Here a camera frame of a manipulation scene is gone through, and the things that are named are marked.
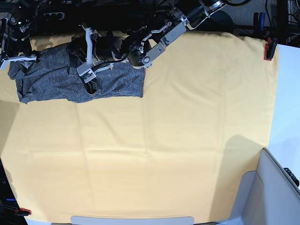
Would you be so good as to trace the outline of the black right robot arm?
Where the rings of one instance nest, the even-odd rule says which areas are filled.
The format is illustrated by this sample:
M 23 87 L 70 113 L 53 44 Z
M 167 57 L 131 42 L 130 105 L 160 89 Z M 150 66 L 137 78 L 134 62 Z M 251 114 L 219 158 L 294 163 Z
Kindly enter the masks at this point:
M 47 0 L 0 2 L 1 70 L 11 62 L 20 62 L 26 68 L 39 62 L 40 54 L 31 47 L 30 33 L 47 4 Z

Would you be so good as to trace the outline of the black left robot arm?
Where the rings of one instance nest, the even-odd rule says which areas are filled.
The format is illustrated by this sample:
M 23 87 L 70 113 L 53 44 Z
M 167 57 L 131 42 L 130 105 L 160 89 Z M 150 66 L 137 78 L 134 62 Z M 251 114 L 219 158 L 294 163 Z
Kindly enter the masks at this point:
M 80 77 L 112 69 L 115 63 L 128 61 L 135 68 L 147 68 L 172 42 L 187 30 L 194 30 L 225 6 L 224 0 L 179 0 L 163 11 L 155 11 L 140 29 L 127 37 L 108 32 L 100 36 L 86 29 L 67 49 L 81 61 Z

